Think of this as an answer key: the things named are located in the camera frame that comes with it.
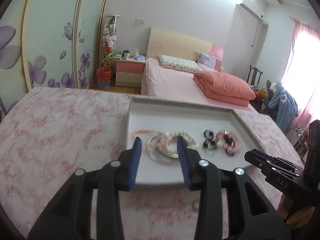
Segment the right hand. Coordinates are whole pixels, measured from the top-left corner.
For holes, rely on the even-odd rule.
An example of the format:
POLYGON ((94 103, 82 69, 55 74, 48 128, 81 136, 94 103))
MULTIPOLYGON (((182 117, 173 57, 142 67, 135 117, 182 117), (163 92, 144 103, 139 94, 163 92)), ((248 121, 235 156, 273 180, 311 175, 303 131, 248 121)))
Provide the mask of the right hand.
POLYGON ((277 214, 283 219, 286 220, 289 214, 289 210, 293 204, 293 200, 287 197, 285 194, 281 195, 280 202, 277 207, 277 214))

